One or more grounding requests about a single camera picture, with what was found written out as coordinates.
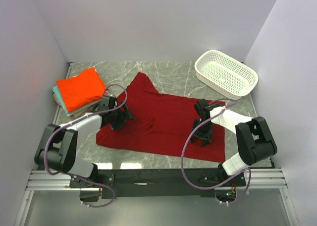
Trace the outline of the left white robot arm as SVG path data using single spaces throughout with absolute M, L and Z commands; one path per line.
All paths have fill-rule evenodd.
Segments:
M 58 173 L 80 176 L 87 187 L 94 187 L 100 179 L 99 170 L 96 164 L 76 157 L 78 139 L 106 125 L 110 125 L 112 130 L 120 129 L 126 121 L 133 119 L 125 102 L 118 105 L 116 97 L 103 96 L 96 112 L 86 113 L 66 124 L 47 125 L 34 162 Z

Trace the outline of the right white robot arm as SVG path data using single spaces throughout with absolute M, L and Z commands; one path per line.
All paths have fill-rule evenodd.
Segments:
M 205 99 L 198 100 L 194 108 L 200 118 L 194 120 L 193 129 L 207 119 L 213 119 L 195 131 L 191 142 L 199 138 L 202 146 L 210 143 L 215 125 L 236 135 L 238 153 L 218 165 L 216 179 L 221 185 L 230 185 L 236 173 L 277 153 L 276 143 L 263 117 L 244 116 L 220 103 L 209 104 Z

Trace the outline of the dark red t shirt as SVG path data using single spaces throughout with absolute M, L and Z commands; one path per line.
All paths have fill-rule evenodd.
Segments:
M 127 97 L 133 120 L 117 130 L 109 125 L 101 128 L 96 134 L 96 143 L 113 149 L 181 156 L 194 120 L 198 118 L 194 109 L 197 99 L 161 94 L 141 72 L 126 91 L 118 100 L 122 102 Z

